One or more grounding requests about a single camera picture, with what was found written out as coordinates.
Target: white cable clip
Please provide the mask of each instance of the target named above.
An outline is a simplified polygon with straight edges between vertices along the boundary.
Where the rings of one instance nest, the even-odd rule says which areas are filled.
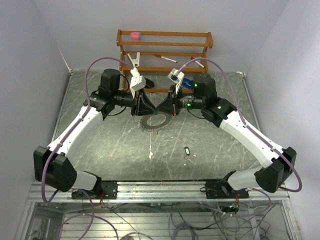
[[[139,62],[140,62],[140,52],[139,52],[139,51],[136,53],[136,58],[135,58],[135,59],[133,59],[133,58],[130,56],[129,53],[128,53],[127,55],[128,55],[129,60],[130,60],[130,62],[132,63],[132,65],[133,65],[134,68],[140,66],[140,63],[139,63]]]

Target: black cable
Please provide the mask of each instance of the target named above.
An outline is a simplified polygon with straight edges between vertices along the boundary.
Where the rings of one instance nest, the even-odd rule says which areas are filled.
[[[212,212],[212,214],[213,214],[213,218],[214,218],[214,221],[216,222],[217,227],[219,228],[220,232],[223,234],[223,236],[224,236],[225,239],[227,240],[227,239],[228,239],[227,235],[225,234],[225,232],[223,231],[223,229],[221,228],[221,226],[217,223],[216,213],[215,213],[215,212]]]
[[[188,113],[190,113],[192,116],[196,117],[197,119],[205,119],[204,117],[199,117],[199,116],[196,116],[194,115],[192,112],[190,112],[189,109],[187,109]]]
[[[32,235],[35,235],[38,231],[35,230],[33,233],[31,233],[28,237],[31,237]]]
[[[139,235],[142,235],[142,236],[145,236],[146,238],[150,239],[150,240],[154,240],[151,236],[147,235],[147,234],[144,234],[142,232],[129,232],[128,234],[124,235],[122,238],[120,238],[120,240],[127,240],[127,236],[130,236],[130,235],[133,235],[133,234],[138,234]]]
[[[263,219],[267,216],[267,214],[275,207],[276,205],[273,205],[272,207],[269,208],[269,210],[263,215],[262,219],[260,220],[260,222],[258,223],[257,226],[253,227],[252,229],[249,229],[245,234],[243,234],[238,240],[242,239],[247,233],[249,233],[250,231],[252,231],[253,229],[255,229],[255,233],[253,236],[253,239],[256,237],[257,234],[257,230],[258,227],[260,226],[260,224],[262,223]]]
[[[113,211],[114,210],[116,210],[116,209],[118,209],[118,208],[121,208],[122,206],[124,206],[124,205],[127,205],[128,203],[123,203],[123,204],[121,204],[120,206],[117,206],[117,207],[109,207],[110,209],[112,209]]]
[[[173,206],[174,206],[174,204],[171,205],[171,212],[172,212],[172,213],[173,213]],[[180,215],[180,217],[182,218],[182,220],[183,220],[184,222],[186,222],[185,219],[182,217],[182,215],[181,215],[180,211],[178,210],[178,208],[176,208],[176,210],[177,210],[177,212],[179,213],[179,215]],[[177,226],[176,226],[175,223],[174,223],[173,215],[172,215],[172,214],[169,216],[169,219],[171,219],[172,225],[173,225],[175,228],[177,228]],[[205,227],[193,226],[193,229],[196,230],[196,231],[202,231],[202,230],[206,230],[206,229],[215,229],[215,227],[212,227],[212,226],[213,226],[213,225],[216,225],[216,224],[217,224],[217,223],[214,222],[214,223],[211,223],[211,224],[209,224],[208,226],[205,226]]]
[[[110,116],[110,117],[112,117],[112,116],[117,116],[117,115],[119,115],[119,114],[122,114],[125,110],[126,110],[126,106],[124,107],[124,109],[122,109],[120,112],[118,112],[118,113],[116,113],[116,114],[113,114],[113,115],[110,115],[110,114],[108,114],[108,116]]]
[[[210,190],[212,192],[220,192],[219,190],[215,190],[215,189],[207,187],[207,186],[203,186],[200,188],[200,192],[202,192],[202,193],[205,193],[207,190]]]
[[[130,227],[131,227],[133,230],[135,230],[136,234],[138,235],[139,240],[141,240],[141,238],[140,238],[140,233],[139,233],[128,221],[126,221],[122,216],[120,216],[118,213],[116,213],[113,209],[111,209],[111,208],[109,208],[109,207],[107,207],[107,209],[109,209],[111,212],[113,212],[115,215],[117,215],[119,218],[121,218],[123,221],[125,221],[127,224],[129,224]]]
[[[120,76],[122,76],[124,79],[125,79],[125,81],[126,81],[126,84],[128,84],[128,87],[127,87],[127,89],[126,90],[124,90],[125,92],[126,91],[128,91],[129,90],[129,88],[130,88],[130,83],[129,83],[129,80],[128,80],[128,78],[126,78],[126,76],[125,75],[123,75],[123,74],[120,74]]]
[[[195,228],[192,226],[192,225],[190,225],[189,223],[187,223],[184,219],[183,219],[183,217],[182,217],[182,215],[181,215],[181,213],[180,213],[180,216],[182,217],[182,219],[183,219],[183,222],[181,222],[178,226],[176,226],[175,224],[174,224],[174,221],[173,221],[173,211],[174,211],[174,209],[173,209],[173,203],[172,203],[172,205],[171,205],[171,212],[170,212],[170,215],[169,215],[169,218],[168,218],[168,232],[169,232],[169,235],[170,235],[170,238],[171,238],[171,240],[176,240],[176,237],[177,237],[177,235],[178,235],[178,233],[181,231],[181,230],[189,230],[190,231],[190,233],[191,233],[191,240],[199,240],[199,236],[198,236],[198,234],[195,232]],[[173,231],[173,236],[171,235],[171,231],[170,231],[170,219],[171,219],[171,221],[172,221],[172,224],[173,224],[173,226],[175,226],[175,229],[174,229],[174,231]]]
[[[266,236],[267,232],[269,231],[269,228],[271,227],[271,224],[268,223],[267,221],[264,221],[264,220],[257,220],[257,222],[264,222],[264,223],[266,223],[266,224],[269,225],[266,230],[263,229],[263,230],[264,230],[264,233],[263,233],[263,234]]]

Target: wooden shelf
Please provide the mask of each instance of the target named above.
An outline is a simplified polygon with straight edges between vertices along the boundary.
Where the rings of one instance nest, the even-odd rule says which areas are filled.
[[[141,37],[145,36],[180,36],[180,37],[204,37],[205,42],[161,42],[161,41],[122,41],[122,35],[130,35],[133,32],[140,32]],[[212,48],[214,41],[212,39],[211,32],[176,32],[176,31],[123,31],[118,30],[116,36],[116,45],[120,46],[120,59],[125,61],[125,55],[131,54],[134,55],[137,52],[140,52],[141,56],[153,56],[155,54],[161,56],[181,56],[181,57],[207,57],[208,48]],[[173,47],[201,47],[203,48],[202,52],[176,52],[176,51],[125,51],[124,46],[173,46]],[[202,67],[186,67],[183,72],[185,73],[205,73],[208,71],[207,61],[202,60],[201,63],[204,65]],[[170,73],[173,67],[163,67],[163,66],[139,66],[137,69],[140,72],[165,72]],[[123,72],[123,75],[126,75],[131,69],[130,67],[119,64],[119,69]],[[125,87],[125,81],[122,81],[122,89]],[[159,88],[159,89],[145,89],[147,92],[163,92],[166,93],[168,89]]]
[[[165,66],[138,66],[137,69],[139,72],[157,72],[157,73],[163,73],[167,72],[168,74],[171,72],[173,67],[165,67]],[[121,71],[130,71],[131,68],[128,66],[122,66]],[[186,67],[183,69],[184,73],[203,73],[204,68],[202,67]]]
[[[123,55],[127,54],[136,54],[136,51],[123,51]],[[155,54],[161,56],[183,56],[183,57],[203,57],[204,54],[202,52],[169,52],[169,51],[140,51],[140,55],[149,55],[154,56]]]

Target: wire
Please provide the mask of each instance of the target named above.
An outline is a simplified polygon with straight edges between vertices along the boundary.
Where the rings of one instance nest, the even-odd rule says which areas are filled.
[[[207,209],[210,209],[210,210],[212,210],[212,211],[215,211],[215,212],[218,212],[218,213],[221,213],[221,214],[223,214],[223,215],[227,215],[227,216],[230,216],[230,217],[235,217],[235,218],[247,218],[247,217],[253,217],[253,216],[257,216],[257,215],[259,215],[259,214],[263,214],[265,211],[267,211],[270,207],[271,207],[271,204],[272,204],[272,202],[271,202],[271,198],[270,198],[270,196],[268,195],[268,194],[266,194],[264,191],[262,191],[262,190],[260,190],[260,189],[257,189],[257,188],[252,188],[252,190],[255,190],[255,191],[257,191],[257,192],[260,192],[260,193],[262,193],[263,195],[265,195],[267,198],[268,198],[268,205],[263,209],[263,210],[261,210],[261,211],[258,211],[258,212],[255,212],[255,213],[252,213],[252,214],[229,214],[229,213],[226,213],[226,212],[223,212],[223,211],[221,211],[220,209],[216,209],[216,208],[214,208],[214,207],[211,207],[211,206],[209,206],[209,205],[207,205],[207,204],[202,204],[202,203],[197,203],[197,204],[199,204],[200,206],[202,206],[202,207],[204,207],[204,208],[207,208]]]
[[[125,81],[126,81],[126,84],[128,85],[128,87],[127,87],[127,89],[126,90],[123,90],[123,91],[128,91],[129,90],[129,88],[130,88],[130,83],[129,83],[129,80],[128,80],[128,78],[125,76],[125,75],[123,75],[123,74],[120,74],[120,76],[122,76],[124,79],[125,79]]]
[[[180,213],[180,216],[181,216],[183,222],[180,223],[178,226],[176,226],[176,225],[174,224],[173,219],[172,219],[172,217],[173,217],[173,205],[174,205],[174,204],[172,203],[172,205],[171,205],[171,213],[170,213],[169,218],[168,218],[168,232],[169,232],[170,238],[171,238],[172,240],[175,240],[176,237],[177,237],[177,235],[178,235],[178,233],[179,233],[181,230],[189,230],[190,233],[191,233],[192,240],[195,240],[195,239],[199,240],[198,234],[195,232],[195,228],[194,228],[192,225],[190,225],[189,223],[187,223],[187,222],[183,219],[181,213]],[[170,231],[170,219],[171,219],[171,221],[172,221],[173,226],[175,226],[175,229],[174,229],[174,231],[173,231],[173,236],[171,235],[171,231]]]
[[[190,112],[189,109],[187,109],[187,112],[190,113],[192,116],[196,117],[197,119],[205,119],[204,117],[199,117],[199,116],[194,115],[192,112]]]
[[[121,204],[120,206],[117,206],[117,207],[109,207],[110,209],[112,209],[112,210],[116,210],[116,209],[118,209],[118,208],[121,208],[122,206],[124,206],[124,205],[127,205],[128,203],[123,203],[123,204]]]
[[[147,234],[144,234],[144,233],[142,233],[142,232],[139,232],[139,231],[137,231],[137,232],[134,232],[134,231],[133,231],[133,232],[130,232],[130,233],[124,235],[120,240],[125,240],[125,237],[130,236],[130,235],[133,235],[133,234],[138,234],[138,236],[139,236],[139,235],[142,235],[142,236],[145,236],[146,238],[148,238],[148,239],[150,239],[150,240],[154,240],[151,236],[149,236],[149,235],[147,235]]]
[[[217,218],[216,218],[216,213],[215,212],[212,212],[213,214],[213,218],[214,218],[214,221],[215,222],[217,222]],[[225,237],[225,239],[228,239],[228,237],[227,237],[227,235],[225,234],[225,232],[222,230],[222,228],[220,227],[220,225],[217,223],[216,224],[217,225],[217,227],[219,228],[219,230],[220,230],[220,232],[223,234],[223,236]]]
[[[110,114],[108,114],[108,116],[110,116],[110,117],[113,117],[113,116],[117,116],[117,115],[119,115],[119,114],[122,114],[125,110],[126,110],[126,106],[124,107],[124,109],[122,109],[120,112],[117,112],[117,113],[115,113],[115,114],[113,114],[113,115],[110,115]]]
[[[213,192],[220,192],[218,190],[215,190],[215,189],[207,187],[207,186],[203,186],[203,187],[200,188],[200,192],[202,192],[202,193],[205,193],[207,190],[210,190],[210,191],[213,191]]]
[[[284,161],[285,163],[290,167],[290,169],[294,172],[297,180],[298,180],[298,188],[297,189],[290,189],[290,188],[286,188],[286,187],[282,187],[280,186],[281,189],[283,190],[286,190],[288,192],[294,192],[294,193],[297,193],[297,192],[300,192],[301,189],[302,189],[302,180],[299,176],[299,173],[297,172],[297,170],[295,169],[295,167],[291,164],[291,162],[280,152],[278,151],[274,146],[272,146],[267,140],[265,140],[262,136],[260,136],[260,134],[258,132],[256,132],[253,128],[251,128],[247,123],[246,123],[246,120],[242,114],[242,111],[241,111],[241,107],[238,103],[238,99],[237,99],[237,96],[236,96],[236,93],[232,87],[232,84],[229,80],[229,77],[228,75],[226,74],[226,72],[216,63],[214,62],[213,60],[211,59],[208,59],[206,57],[197,57],[197,58],[194,58],[194,59],[191,59],[189,60],[187,63],[185,63],[184,65],[182,65],[182,67],[179,68],[179,70],[175,73],[175,76],[177,76],[187,65],[189,65],[190,63],[194,62],[194,61],[197,61],[197,60],[206,60],[207,62],[210,62],[212,64],[214,64],[222,73],[222,75],[224,76],[225,80],[227,81],[230,89],[231,89],[231,93],[232,93],[232,96],[233,96],[233,99],[234,99],[234,102],[235,102],[235,105],[236,105],[236,109],[238,111],[238,114],[239,114],[239,117],[244,125],[245,128],[249,129],[250,132],[252,132],[257,138],[259,138],[262,142],[264,142],[272,151],[274,151],[276,154],[278,154]]]
[[[31,237],[32,235],[35,235],[37,232],[38,232],[38,231],[35,230],[33,233],[31,233],[31,234],[28,236],[28,238]]]
[[[174,204],[171,205],[171,212],[172,212],[172,213],[173,213],[173,206],[174,206]],[[176,206],[175,209],[176,209],[176,211],[179,213],[181,219],[182,219],[184,222],[186,222],[185,219],[182,217],[180,211],[178,210],[177,206]],[[172,225],[173,225],[175,228],[177,228],[177,226],[176,226],[175,223],[174,223],[173,215],[172,215],[172,214],[170,215],[170,219],[171,219]],[[214,222],[214,223],[211,223],[211,224],[209,224],[208,226],[205,226],[205,227],[193,226],[193,229],[194,229],[194,230],[197,230],[197,231],[202,231],[202,230],[206,230],[206,229],[215,229],[215,227],[212,227],[212,226],[213,226],[213,225],[216,225],[216,224],[217,224],[217,223]]]
[[[90,223],[89,223],[88,227],[86,228],[86,230],[84,231],[84,233],[81,235],[81,237],[80,237],[78,240],[83,239],[83,238],[85,237],[85,235],[88,233],[88,231],[89,231],[89,229],[91,228],[91,225],[92,225],[92,223],[93,223],[93,221],[94,221],[94,218],[100,219],[100,220],[102,220],[102,221],[105,221],[107,224],[109,224],[109,225],[113,228],[113,230],[114,230],[114,232],[115,232],[116,239],[119,240],[118,232],[117,232],[117,229],[115,228],[115,226],[113,226],[113,224],[112,224],[111,222],[109,222],[108,220],[106,220],[106,219],[104,219],[104,218],[102,218],[102,217],[99,217],[99,216],[95,216],[95,206],[94,206],[94,203],[92,202],[90,196],[88,195],[88,193],[87,193],[85,190],[83,190],[83,189],[79,189],[79,192],[83,193],[83,194],[89,199],[90,205],[91,205],[91,209],[92,209],[92,214],[80,213],[80,214],[76,214],[76,215],[73,215],[73,216],[67,218],[67,219],[60,225],[60,227],[58,228],[58,231],[56,232],[56,239],[57,239],[57,240],[60,240],[60,239],[61,239],[60,236],[61,236],[62,228],[63,228],[63,226],[64,226],[67,222],[69,222],[69,220],[74,219],[74,218],[77,218],[77,217],[80,217],[80,216],[87,216],[87,217],[91,217]]]
[[[261,221],[257,224],[257,226],[253,227],[252,229],[248,230],[245,234],[243,234],[238,240],[242,239],[244,237],[244,235],[246,235],[247,233],[249,233],[250,231],[252,231],[253,229],[255,229],[255,232],[254,232],[254,236],[253,236],[253,239],[255,239],[256,237],[256,234],[257,234],[257,230],[258,230],[258,227],[260,226],[260,224],[262,223],[262,220],[267,216],[267,214],[275,207],[276,205],[273,205],[272,207],[270,207],[270,209],[263,215]]]
[[[121,218],[123,221],[125,221],[127,224],[130,225],[130,227],[135,230],[135,233],[138,235],[138,238],[141,240],[139,232],[134,228],[134,226],[132,226],[128,221],[126,221],[122,216],[120,216],[118,213],[116,213],[113,209],[107,207],[107,209],[109,209],[111,212],[113,212],[115,215],[117,215],[119,218]]]

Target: gray marble surface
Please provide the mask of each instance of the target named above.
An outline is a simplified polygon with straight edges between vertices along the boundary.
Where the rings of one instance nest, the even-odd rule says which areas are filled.
[[[89,91],[98,88],[102,72],[90,72]],[[218,96],[232,103],[230,88],[220,73],[211,72]],[[146,73],[156,87],[168,88],[172,82],[162,73]],[[246,89],[238,73],[228,73],[246,119],[256,125]],[[157,106],[166,93],[147,93]],[[57,138],[72,122],[85,101],[84,71],[75,71],[70,79],[55,134]],[[116,106],[113,113],[121,108]],[[200,110],[192,110],[201,117]],[[151,123],[160,116],[153,116]],[[255,157],[234,137],[212,123],[197,119],[183,109],[173,121],[157,132],[144,132],[141,117],[127,108],[118,116],[108,116],[80,146],[73,165],[77,170],[99,175],[103,180],[194,180],[222,178],[232,170],[242,171],[259,165]],[[185,159],[184,148],[191,155]]]

